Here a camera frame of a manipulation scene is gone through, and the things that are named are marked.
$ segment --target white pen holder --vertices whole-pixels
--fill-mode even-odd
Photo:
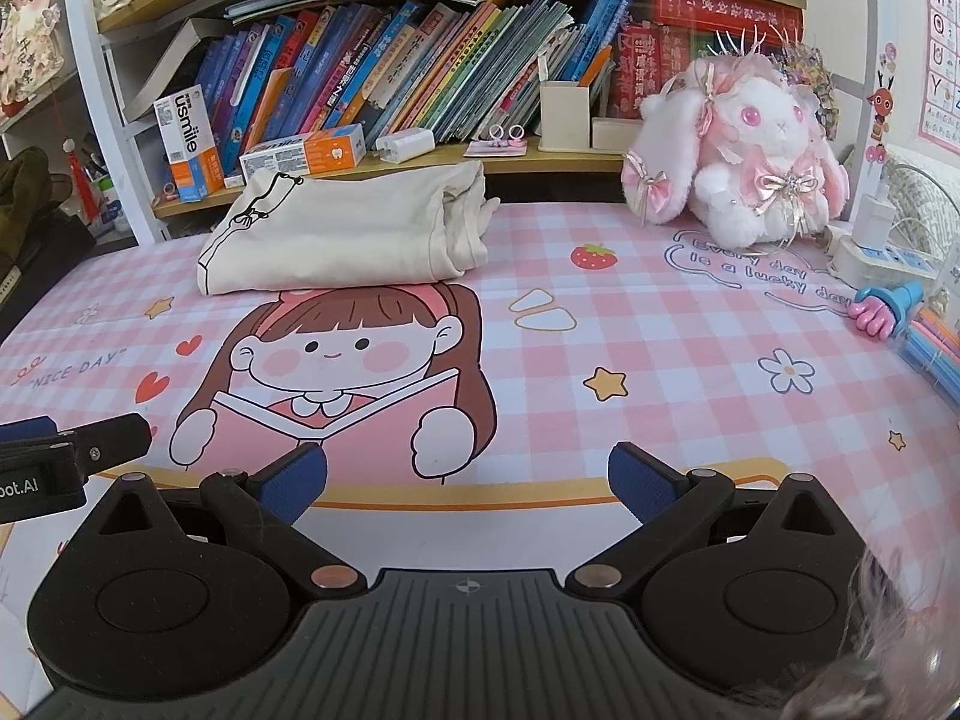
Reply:
[[[590,117],[590,89],[576,81],[541,83],[540,151],[623,154],[640,131],[638,119]]]

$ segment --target pink book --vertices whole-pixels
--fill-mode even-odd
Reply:
[[[361,28],[357,31],[357,33],[354,34],[352,42],[349,43],[347,50],[345,50],[343,56],[340,57],[340,61],[337,63],[336,68],[334,68],[333,73],[330,74],[330,78],[326,80],[326,84],[323,84],[323,90],[320,90],[320,93],[317,95],[317,99],[314,100],[309,113],[306,115],[306,119],[304,119],[304,123],[301,124],[301,128],[299,129],[301,134],[310,132],[310,130],[314,128],[313,124],[317,119],[320,119],[320,114],[323,114],[323,119],[326,119],[326,115],[330,110],[327,105],[330,94],[336,88],[337,84],[340,83],[340,79],[344,77],[344,74],[347,72],[347,68],[353,61],[353,57],[356,56],[356,53],[360,50],[360,47],[363,46],[363,42],[373,31],[373,27],[376,25],[379,18],[380,14],[378,11],[368,11],[366,18],[362,20]],[[320,119],[320,123],[317,125],[317,128],[320,128],[323,125],[323,119]]]
[[[328,485],[439,484],[413,469],[413,437],[421,418],[450,407],[459,371],[445,370],[335,418],[322,428],[218,392],[213,438],[190,470],[206,476],[223,469],[255,473],[301,442],[318,442],[326,455]]]

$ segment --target cartoon girl's face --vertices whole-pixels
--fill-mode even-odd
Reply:
[[[243,338],[230,353],[234,370],[288,392],[363,389],[405,379],[450,350],[463,336],[457,317],[436,327],[419,322],[390,327],[291,333],[276,341]]]

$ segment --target cartoon heart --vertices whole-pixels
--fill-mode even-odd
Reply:
[[[169,376],[163,376],[162,378],[158,379],[157,372],[152,370],[150,373],[144,376],[140,380],[140,383],[136,386],[136,395],[133,396],[133,402],[143,403],[146,400],[152,400],[162,391],[167,389],[167,386],[169,385]]]
[[[176,345],[176,354],[181,357],[189,357],[197,351],[200,341],[203,341],[203,336],[194,336],[189,341],[181,341]]]

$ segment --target metal screw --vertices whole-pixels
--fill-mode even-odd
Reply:
[[[623,579],[623,574],[612,565],[594,562],[581,565],[574,572],[573,578],[584,587],[613,587]]]
[[[349,587],[359,575],[348,565],[322,565],[310,574],[310,581],[324,590],[340,590]]]

